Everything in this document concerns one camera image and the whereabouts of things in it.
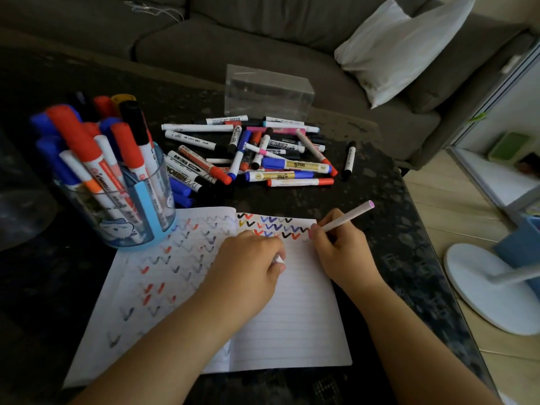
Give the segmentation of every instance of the blue bin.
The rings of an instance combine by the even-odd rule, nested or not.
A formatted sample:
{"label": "blue bin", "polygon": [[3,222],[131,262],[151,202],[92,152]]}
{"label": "blue bin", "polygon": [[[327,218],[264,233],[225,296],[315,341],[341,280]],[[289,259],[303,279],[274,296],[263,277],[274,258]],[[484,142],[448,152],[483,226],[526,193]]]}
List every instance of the blue bin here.
{"label": "blue bin", "polygon": [[[540,217],[527,217],[515,232],[494,247],[495,252],[514,268],[540,262]],[[540,278],[527,280],[540,299]]]}

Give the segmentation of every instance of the person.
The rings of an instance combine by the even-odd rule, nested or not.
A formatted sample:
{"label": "person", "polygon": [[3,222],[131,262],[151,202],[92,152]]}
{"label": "person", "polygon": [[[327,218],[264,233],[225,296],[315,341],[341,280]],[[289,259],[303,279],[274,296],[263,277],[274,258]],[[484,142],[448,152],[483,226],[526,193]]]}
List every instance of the person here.
{"label": "person", "polygon": [[[501,404],[386,285],[365,235],[351,222],[331,233],[311,227],[328,276],[365,318],[399,404]],[[73,401],[73,405],[182,403],[213,355],[268,303],[286,269],[280,238],[243,231],[227,238],[199,290],[169,314]]]}

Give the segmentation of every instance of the black table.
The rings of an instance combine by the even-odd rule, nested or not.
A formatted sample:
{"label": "black table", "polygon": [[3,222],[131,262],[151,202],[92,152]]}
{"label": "black table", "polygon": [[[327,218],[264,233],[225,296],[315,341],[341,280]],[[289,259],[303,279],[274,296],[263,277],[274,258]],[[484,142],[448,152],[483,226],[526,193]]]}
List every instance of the black table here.
{"label": "black table", "polygon": [[[64,403],[77,391],[59,389],[115,251],[98,240],[51,184],[49,171],[33,149],[36,136],[28,116],[64,102],[67,91],[131,93],[140,101],[155,141],[168,151],[178,145],[164,139],[159,125],[222,115],[223,92],[145,78],[57,53],[0,47],[0,57],[0,123],[60,203],[48,229],[0,253],[0,398]],[[319,219],[333,207],[347,211],[374,201],[376,208],[354,222],[366,233],[382,276],[454,354],[495,389],[399,170],[377,149],[373,134],[350,124],[355,126],[350,135],[340,135],[333,125],[318,124],[330,138],[327,156],[340,170],[346,141],[361,142],[355,173],[348,182],[297,190],[237,185],[225,205],[243,212]],[[73,227],[79,236],[66,230]],[[186,403],[250,399],[263,403],[260,397],[266,403],[357,403],[372,387],[378,389],[379,402],[393,402],[364,320],[344,293],[335,289],[352,366],[205,375]]]}

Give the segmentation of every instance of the person's right hand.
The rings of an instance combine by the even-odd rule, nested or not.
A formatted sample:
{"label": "person's right hand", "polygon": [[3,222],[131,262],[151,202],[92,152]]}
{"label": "person's right hand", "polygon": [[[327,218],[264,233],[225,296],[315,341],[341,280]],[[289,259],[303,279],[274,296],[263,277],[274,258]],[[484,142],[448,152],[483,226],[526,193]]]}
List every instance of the person's right hand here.
{"label": "person's right hand", "polygon": [[328,232],[337,238],[334,244],[330,242],[321,226],[341,216],[341,210],[333,209],[310,230],[326,274],[352,297],[372,286],[384,285],[384,280],[375,266],[366,236],[350,221]]}

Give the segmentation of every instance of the hand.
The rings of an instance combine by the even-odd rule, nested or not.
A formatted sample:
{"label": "hand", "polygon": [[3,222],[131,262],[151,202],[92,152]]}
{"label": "hand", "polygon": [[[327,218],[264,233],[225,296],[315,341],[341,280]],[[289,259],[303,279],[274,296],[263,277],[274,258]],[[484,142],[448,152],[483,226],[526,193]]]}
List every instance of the hand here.
{"label": "hand", "polygon": [[366,235],[348,221],[329,231],[337,240],[332,244],[321,226],[343,216],[333,209],[319,224],[311,226],[313,244],[326,274],[340,286],[349,297],[371,286],[384,285],[366,241]]}
{"label": "hand", "polygon": [[210,266],[197,294],[212,299],[231,314],[232,327],[240,329],[267,305],[278,276],[286,266],[273,263],[276,254],[285,259],[280,238],[256,236],[243,231],[227,238]]}

